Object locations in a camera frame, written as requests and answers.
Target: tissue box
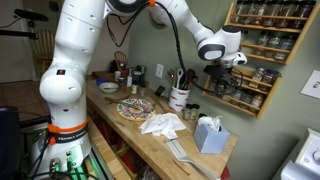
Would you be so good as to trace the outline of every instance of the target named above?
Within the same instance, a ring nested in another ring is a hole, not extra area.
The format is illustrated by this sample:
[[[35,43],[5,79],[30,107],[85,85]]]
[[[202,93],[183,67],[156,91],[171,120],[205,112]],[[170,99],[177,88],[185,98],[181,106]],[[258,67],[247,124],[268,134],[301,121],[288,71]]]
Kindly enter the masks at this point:
[[[200,153],[221,154],[230,133],[221,125],[221,131],[216,132],[208,124],[198,125],[194,132],[194,140]]]

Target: wooden shelf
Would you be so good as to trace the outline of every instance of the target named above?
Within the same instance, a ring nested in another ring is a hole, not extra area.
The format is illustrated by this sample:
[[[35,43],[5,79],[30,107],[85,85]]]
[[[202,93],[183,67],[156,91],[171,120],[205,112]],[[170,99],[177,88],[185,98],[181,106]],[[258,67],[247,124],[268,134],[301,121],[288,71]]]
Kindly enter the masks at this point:
[[[256,92],[256,93],[264,94],[265,99],[264,99],[264,101],[263,101],[263,103],[262,103],[262,105],[261,105],[260,108],[257,108],[257,107],[255,107],[255,106],[252,106],[252,105],[250,105],[250,104],[248,104],[248,103],[245,103],[245,102],[243,102],[243,101],[241,101],[241,100],[235,99],[235,98],[233,98],[233,97],[231,97],[231,96],[229,96],[229,95],[227,96],[228,99],[237,102],[237,104],[246,105],[246,106],[248,106],[250,109],[254,109],[255,112],[251,112],[251,111],[249,111],[249,110],[247,110],[247,109],[241,108],[241,107],[239,107],[238,105],[232,104],[232,103],[230,103],[229,101],[226,101],[226,100],[224,100],[224,99],[221,99],[221,98],[219,98],[219,97],[217,97],[217,96],[213,96],[213,95],[211,95],[211,94],[208,94],[208,93],[205,92],[205,91],[202,92],[202,96],[209,97],[210,99],[216,100],[216,101],[218,101],[218,102],[220,102],[220,103],[222,103],[222,104],[231,106],[231,107],[233,107],[233,108],[235,108],[235,109],[237,109],[237,110],[239,110],[239,111],[242,111],[242,112],[244,112],[244,113],[246,113],[246,114],[252,115],[252,116],[254,116],[256,119],[259,120],[259,119],[261,119],[263,113],[265,112],[265,110],[266,110],[266,108],[267,108],[267,106],[268,106],[268,104],[269,104],[269,101],[271,100],[273,94],[275,93],[277,87],[279,86],[279,83],[280,83],[280,81],[281,81],[282,78],[281,78],[281,76],[278,76],[277,79],[275,80],[274,84],[273,84],[273,85],[270,85],[270,84],[266,84],[266,83],[263,83],[263,82],[259,82],[259,81],[252,80],[251,78],[252,78],[252,76],[253,76],[253,74],[254,74],[254,71],[252,71],[252,70],[248,70],[248,69],[244,69],[244,68],[240,68],[240,67],[236,67],[236,69],[237,69],[237,70],[235,70],[235,68],[233,68],[233,71],[232,71],[232,75],[233,75],[234,77],[237,77],[237,78],[239,78],[239,79],[242,78],[243,81],[255,82],[255,83],[257,83],[257,84],[262,84],[262,85],[265,85],[265,86],[267,86],[267,87],[270,88],[269,91],[265,92],[265,91],[261,91],[261,90],[258,89],[258,88],[250,87],[250,86],[248,86],[248,85],[246,85],[246,84],[242,84],[242,85],[241,85],[241,87],[243,87],[243,88],[245,88],[245,89],[250,89],[250,90],[252,90],[252,91],[254,91],[254,92]],[[206,84],[205,84],[205,88],[206,88],[206,89],[210,89],[211,81],[212,81],[212,80],[211,80],[211,76],[208,76],[208,77],[207,77]]]
[[[293,46],[293,48],[291,49],[291,51],[282,51],[280,49],[274,49],[274,48],[268,48],[268,47],[261,47],[261,46],[257,46],[254,44],[249,44],[249,43],[241,43],[241,46],[246,46],[249,48],[263,48],[266,50],[272,50],[275,52],[284,52],[284,53],[288,53],[287,59],[284,61],[276,61],[273,58],[265,58],[263,56],[258,56],[258,55],[254,55],[254,54],[245,54],[247,57],[250,58],[255,58],[255,59],[259,59],[259,60],[264,60],[264,61],[270,61],[270,62],[275,62],[275,63],[280,63],[280,64],[290,64],[293,60],[293,57],[295,55],[295,53],[298,51],[305,35],[307,34],[311,24],[314,22],[314,19],[316,18],[319,10],[320,10],[320,4],[316,4],[315,7],[313,8],[310,16],[308,18],[301,18],[301,17],[286,17],[286,16],[259,16],[259,15],[247,15],[247,14],[233,14],[234,12],[234,8],[235,8],[235,4],[231,3],[228,14],[227,14],[227,18],[224,22],[225,25],[232,25],[232,26],[236,26],[239,27],[240,29],[247,29],[249,31],[280,31],[283,32],[285,34],[297,34],[298,38]],[[251,24],[238,24],[238,23],[231,23],[230,19],[232,16],[237,16],[237,17],[260,17],[262,19],[268,18],[268,19],[287,19],[287,20],[300,20],[300,21],[306,21],[305,25],[303,27],[303,29],[290,29],[290,28],[277,28],[277,27],[265,27],[265,26],[258,26],[258,25],[251,25]]]

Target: decorative plate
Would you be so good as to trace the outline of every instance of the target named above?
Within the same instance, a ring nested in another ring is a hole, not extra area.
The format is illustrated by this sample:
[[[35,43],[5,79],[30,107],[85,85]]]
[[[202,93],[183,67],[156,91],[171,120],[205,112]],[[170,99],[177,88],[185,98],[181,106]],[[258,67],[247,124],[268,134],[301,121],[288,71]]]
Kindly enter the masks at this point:
[[[143,99],[126,99],[123,100],[122,102],[132,104],[134,106],[137,106],[141,108],[141,110],[133,108],[133,107],[128,107],[123,104],[118,104],[117,106],[117,112],[118,114],[131,121],[145,121],[149,117],[152,116],[152,114],[155,112],[153,110],[151,113],[150,112],[144,112],[142,109],[147,110],[150,105],[152,105],[150,102],[143,100]]]

